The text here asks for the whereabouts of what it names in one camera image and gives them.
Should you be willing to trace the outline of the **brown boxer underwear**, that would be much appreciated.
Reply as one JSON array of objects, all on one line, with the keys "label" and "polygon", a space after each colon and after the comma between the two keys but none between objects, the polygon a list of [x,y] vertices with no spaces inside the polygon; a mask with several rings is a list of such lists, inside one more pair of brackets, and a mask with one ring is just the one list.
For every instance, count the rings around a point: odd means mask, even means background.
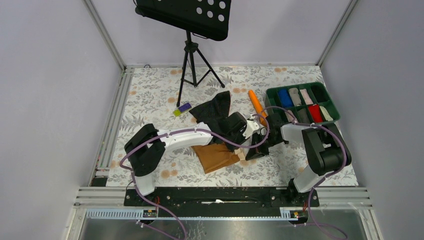
[{"label": "brown boxer underwear", "polygon": [[205,174],[212,173],[224,167],[245,160],[245,154],[239,148],[234,151],[222,144],[196,145],[191,147],[198,157]]}]

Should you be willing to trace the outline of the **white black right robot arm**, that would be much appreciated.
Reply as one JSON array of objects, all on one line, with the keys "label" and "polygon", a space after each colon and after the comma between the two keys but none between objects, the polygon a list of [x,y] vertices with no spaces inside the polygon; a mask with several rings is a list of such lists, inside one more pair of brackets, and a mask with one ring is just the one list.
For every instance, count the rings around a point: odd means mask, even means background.
[{"label": "white black right robot arm", "polygon": [[308,165],[288,183],[284,196],[291,205],[301,205],[328,174],[337,173],[351,164],[351,153],[334,123],[292,124],[282,120],[278,113],[267,116],[266,120],[270,132],[260,130],[252,135],[251,143],[256,147],[248,151],[245,159],[265,157],[269,155],[270,147],[280,143],[303,144]]}]

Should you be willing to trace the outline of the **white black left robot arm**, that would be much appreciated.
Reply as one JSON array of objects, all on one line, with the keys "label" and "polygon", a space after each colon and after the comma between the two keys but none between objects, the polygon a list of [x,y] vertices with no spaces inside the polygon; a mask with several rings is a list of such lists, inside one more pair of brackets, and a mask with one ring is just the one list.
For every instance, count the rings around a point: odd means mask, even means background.
[{"label": "white black left robot arm", "polygon": [[152,123],[144,125],[124,146],[138,189],[136,199],[144,206],[154,202],[153,172],[164,153],[221,143],[234,150],[258,129],[259,125],[253,118],[245,119],[239,112],[172,130],[157,129]]}]

